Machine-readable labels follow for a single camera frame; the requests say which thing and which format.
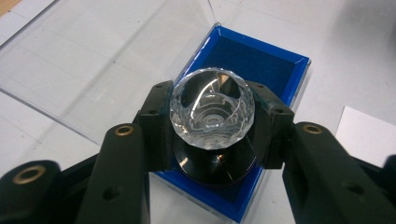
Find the screw hole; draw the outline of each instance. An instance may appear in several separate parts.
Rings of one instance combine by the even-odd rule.
[[[46,172],[46,168],[42,165],[34,165],[23,169],[17,175],[14,176],[12,181],[17,185],[28,184],[37,180]]]
[[[119,198],[120,196],[121,196],[121,187],[120,186],[108,187],[103,192],[103,199],[105,199],[106,201],[114,201],[117,198]]]

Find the crystal glass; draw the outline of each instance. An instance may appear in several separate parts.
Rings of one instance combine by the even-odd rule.
[[[251,127],[253,95],[245,80],[232,71],[199,69],[175,86],[170,120],[188,144],[207,150],[226,148]]]

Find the blue box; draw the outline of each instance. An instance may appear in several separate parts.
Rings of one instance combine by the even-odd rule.
[[[245,80],[267,86],[286,105],[290,105],[309,64],[310,60],[305,56],[215,24],[191,57],[177,83],[187,74],[200,68],[223,68],[235,72]],[[264,171],[261,167],[255,166],[243,180],[224,188],[199,185],[177,168],[171,172],[156,174],[181,190],[183,195],[187,193],[190,199],[206,210],[239,223],[248,210]]]

